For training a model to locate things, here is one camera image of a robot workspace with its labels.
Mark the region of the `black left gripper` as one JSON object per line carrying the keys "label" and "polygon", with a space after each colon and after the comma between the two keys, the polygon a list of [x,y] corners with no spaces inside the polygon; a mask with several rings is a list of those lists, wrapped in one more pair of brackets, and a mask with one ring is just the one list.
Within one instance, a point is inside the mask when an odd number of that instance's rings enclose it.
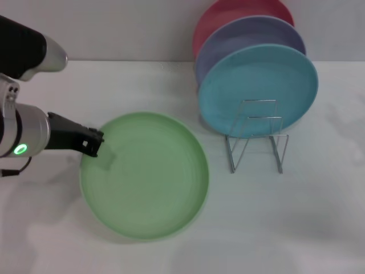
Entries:
{"label": "black left gripper", "polygon": [[50,137],[46,150],[74,150],[96,158],[104,142],[104,133],[96,128],[86,128],[53,112],[48,113]]}

